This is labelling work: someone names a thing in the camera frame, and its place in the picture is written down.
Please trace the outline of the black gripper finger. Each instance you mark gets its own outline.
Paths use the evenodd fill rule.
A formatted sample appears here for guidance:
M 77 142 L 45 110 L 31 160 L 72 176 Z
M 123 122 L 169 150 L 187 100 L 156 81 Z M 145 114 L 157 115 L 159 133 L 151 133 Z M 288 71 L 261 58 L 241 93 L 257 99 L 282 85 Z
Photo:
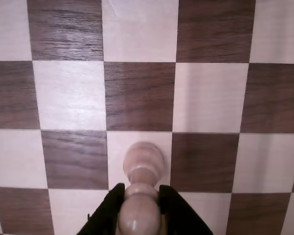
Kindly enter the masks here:
M 118 183 L 105 196 L 77 235 L 115 235 L 118 213 L 124 202 L 125 185 Z
M 171 186 L 159 187 L 159 207 L 169 235 L 211 235 L 212 231 L 186 200 Z

